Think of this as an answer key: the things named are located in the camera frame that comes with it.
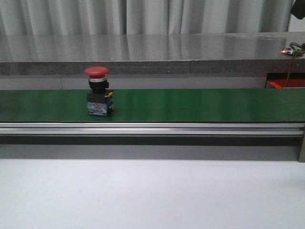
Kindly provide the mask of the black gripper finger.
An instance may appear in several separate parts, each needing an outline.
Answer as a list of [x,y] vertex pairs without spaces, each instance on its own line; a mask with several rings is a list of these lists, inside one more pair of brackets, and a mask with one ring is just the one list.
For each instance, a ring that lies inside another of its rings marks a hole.
[[295,0],[290,13],[297,19],[302,20],[305,17],[305,0]]

